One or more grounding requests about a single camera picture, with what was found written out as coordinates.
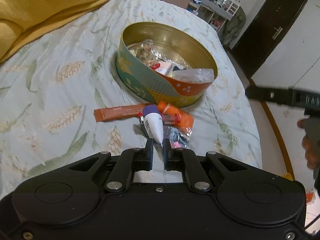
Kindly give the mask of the person's hand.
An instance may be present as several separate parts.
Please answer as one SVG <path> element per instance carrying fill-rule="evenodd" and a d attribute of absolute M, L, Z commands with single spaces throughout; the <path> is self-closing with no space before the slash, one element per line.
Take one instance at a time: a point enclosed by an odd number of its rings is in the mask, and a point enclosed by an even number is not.
<path fill-rule="evenodd" d="M 313 143 L 307 135 L 302 139 L 302 148 L 305 150 L 307 167 L 313 171 L 316 170 L 319 165 L 319 155 L 317 151 L 313 149 Z"/>

